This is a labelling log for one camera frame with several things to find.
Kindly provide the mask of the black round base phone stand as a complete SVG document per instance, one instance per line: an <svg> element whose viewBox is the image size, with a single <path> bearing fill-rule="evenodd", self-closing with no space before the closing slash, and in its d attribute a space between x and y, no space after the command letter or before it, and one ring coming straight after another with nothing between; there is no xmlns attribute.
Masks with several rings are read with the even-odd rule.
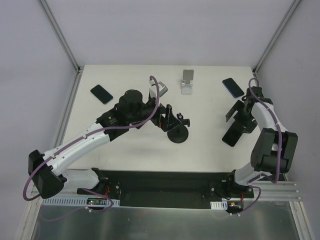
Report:
<svg viewBox="0 0 320 240"><path fill-rule="evenodd" d="M190 120L188 118L184 119L184 116L181 113L178 113L176 116L177 119L180 120L181 124L168 131L167 137L171 142L181 144L189 137L188 128L190 127Z"/></svg>

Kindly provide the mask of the blue edged black phone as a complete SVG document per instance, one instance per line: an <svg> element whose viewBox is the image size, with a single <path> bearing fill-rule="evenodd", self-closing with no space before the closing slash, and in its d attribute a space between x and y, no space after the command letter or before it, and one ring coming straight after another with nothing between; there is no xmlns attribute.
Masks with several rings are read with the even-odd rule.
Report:
<svg viewBox="0 0 320 240"><path fill-rule="evenodd" d="M222 84L234 98L242 97L245 94L233 78L224 79Z"/></svg>

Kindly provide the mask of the teal edged black phone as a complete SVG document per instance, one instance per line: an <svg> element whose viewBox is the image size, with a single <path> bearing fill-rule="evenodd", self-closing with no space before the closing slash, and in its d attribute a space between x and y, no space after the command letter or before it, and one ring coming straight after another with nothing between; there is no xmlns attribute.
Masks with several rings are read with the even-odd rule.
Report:
<svg viewBox="0 0 320 240"><path fill-rule="evenodd" d="M90 92L104 105L109 103L114 99L114 97L107 91L105 90L100 84L97 84L94 86Z"/></svg>

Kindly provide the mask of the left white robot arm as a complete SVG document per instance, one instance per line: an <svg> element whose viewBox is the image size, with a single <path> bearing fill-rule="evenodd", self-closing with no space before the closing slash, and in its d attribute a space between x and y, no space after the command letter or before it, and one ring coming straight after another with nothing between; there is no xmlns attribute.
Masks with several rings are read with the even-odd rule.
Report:
<svg viewBox="0 0 320 240"><path fill-rule="evenodd" d="M129 129L139 129L151 121L163 132L182 126L181 113L174 115L172 106L163 106L160 96L150 92L148 101L138 90L128 90L112 109L98 117L82 134L41 153L32 151L28 156L29 182L33 182L39 197L48 199L63 189L86 188L99 195L105 191L106 183L97 170L69 170L68 167L92 150L108 144L125 134Z"/></svg>

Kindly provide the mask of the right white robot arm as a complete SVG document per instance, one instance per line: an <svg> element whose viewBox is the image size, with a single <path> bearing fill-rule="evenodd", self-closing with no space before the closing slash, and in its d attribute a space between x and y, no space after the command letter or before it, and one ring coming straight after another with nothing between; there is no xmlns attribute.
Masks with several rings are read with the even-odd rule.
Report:
<svg viewBox="0 0 320 240"><path fill-rule="evenodd" d="M250 134L255 128L260 130L249 163L231 173L231 181L225 184L226 194L237 197L242 193L243 186L263 177L277 183L280 175L290 170L298 136L281 124L272 100L263 96L261 87L249 87L246 96L233 105L225 118L234 118L222 137L222 141L231 147L243 134Z"/></svg>

